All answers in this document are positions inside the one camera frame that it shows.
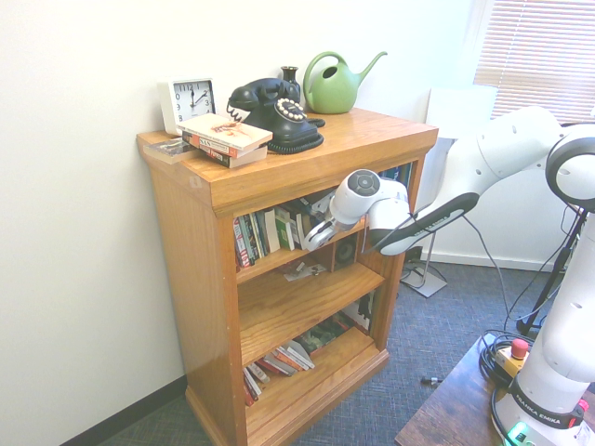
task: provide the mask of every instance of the watering can handle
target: watering can handle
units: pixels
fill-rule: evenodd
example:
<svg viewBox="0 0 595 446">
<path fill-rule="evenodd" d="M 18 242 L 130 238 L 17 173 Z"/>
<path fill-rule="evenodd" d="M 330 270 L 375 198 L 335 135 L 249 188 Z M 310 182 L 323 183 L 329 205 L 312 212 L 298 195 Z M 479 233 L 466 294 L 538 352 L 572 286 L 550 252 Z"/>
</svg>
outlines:
<svg viewBox="0 0 595 446">
<path fill-rule="evenodd" d="M 306 69 L 306 72 L 304 74 L 304 96 L 308 96 L 311 93 L 311 83 L 310 83 L 310 74 L 312 72 L 312 69 L 314 68 L 314 65 L 316 65 L 318 63 L 318 61 L 320 59 L 324 59 L 328 56 L 332 56 L 333 58 L 337 58 L 337 60 L 339 62 L 343 62 L 345 63 L 345 60 L 336 52 L 334 51 L 325 51 L 324 53 L 320 53 L 318 56 L 316 56 L 314 59 L 312 59 L 312 62 L 310 62 L 310 64 L 308 65 L 308 68 Z"/>
</svg>

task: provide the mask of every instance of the clock hand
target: clock hand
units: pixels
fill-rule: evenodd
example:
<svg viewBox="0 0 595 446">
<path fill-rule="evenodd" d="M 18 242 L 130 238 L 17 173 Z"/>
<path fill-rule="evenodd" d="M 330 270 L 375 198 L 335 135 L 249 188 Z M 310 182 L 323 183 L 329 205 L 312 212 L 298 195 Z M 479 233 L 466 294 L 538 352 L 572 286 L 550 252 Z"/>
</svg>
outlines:
<svg viewBox="0 0 595 446">
<path fill-rule="evenodd" d="M 206 95 L 208 94 L 208 92 L 204 93 L 201 97 L 199 97 L 197 100 L 194 100 L 194 98 L 192 98 L 192 104 L 190 104 L 191 107 L 194 107 L 195 105 L 198 105 L 198 102 L 204 98 Z"/>
</svg>

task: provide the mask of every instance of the white alarm clock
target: white alarm clock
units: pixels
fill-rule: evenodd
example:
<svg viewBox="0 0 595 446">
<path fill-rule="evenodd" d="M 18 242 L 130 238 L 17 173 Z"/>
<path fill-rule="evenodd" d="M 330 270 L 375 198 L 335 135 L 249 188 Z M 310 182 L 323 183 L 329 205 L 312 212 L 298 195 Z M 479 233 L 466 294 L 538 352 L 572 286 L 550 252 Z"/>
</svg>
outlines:
<svg viewBox="0 0 595 446">
<path fill-rule="evenodd" d="M 172 77 L 157 83 L 165 131 L 181 135 L 177 123 L 215 112 L 213 81 L 208 78 Z"/>
</svg>

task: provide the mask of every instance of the franka emika robot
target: franka emika robot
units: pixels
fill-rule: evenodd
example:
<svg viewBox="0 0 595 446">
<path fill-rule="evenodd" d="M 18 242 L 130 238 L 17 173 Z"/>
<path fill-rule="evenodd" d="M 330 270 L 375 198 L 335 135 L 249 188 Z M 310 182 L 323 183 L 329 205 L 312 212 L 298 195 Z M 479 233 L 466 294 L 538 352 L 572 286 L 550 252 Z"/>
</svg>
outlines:
<svg viewBox="0 0 595 446">
<path fill-rule="evenodd" d="M 398 255 L 463 216 L 497 181 L 543 165 L 553 193 L 595 212 L 595 125 L 562 128 L 545 109 L 527 107 L 459 139 L 447 154 L 436 199 L 413 214 L 403 184 L 369 170 L 351 173 L 337 188 L 324 222 L 306 237 L 307 248 L 316 249 L 368 214 L 374 249 Z M 595 381 L 594 267 L 592 218 L 531 355 L 493 409 L 500 436 L 512 445 L 595 446 L 595 435 L 582 420 L 588 406 L 581 400 Z"/>
</svg>

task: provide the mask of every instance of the red emergency stop button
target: red emergency stop button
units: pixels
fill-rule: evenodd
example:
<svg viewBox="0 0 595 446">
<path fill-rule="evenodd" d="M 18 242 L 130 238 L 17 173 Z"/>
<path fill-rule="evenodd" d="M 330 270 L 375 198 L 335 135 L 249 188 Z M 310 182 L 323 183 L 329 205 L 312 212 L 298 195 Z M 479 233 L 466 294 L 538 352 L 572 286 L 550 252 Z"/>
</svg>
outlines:
<svg viewBox="0 0 595 446">
<path fill-rule="evenodd" d="M 529 344 L 527 344 L 527 341 L 518 338 L 512 341 L 512 349 L 510 352 L 512 358 L 522 360 L 526 356 L 527 351 L 529 351 Z"/>
</svg>

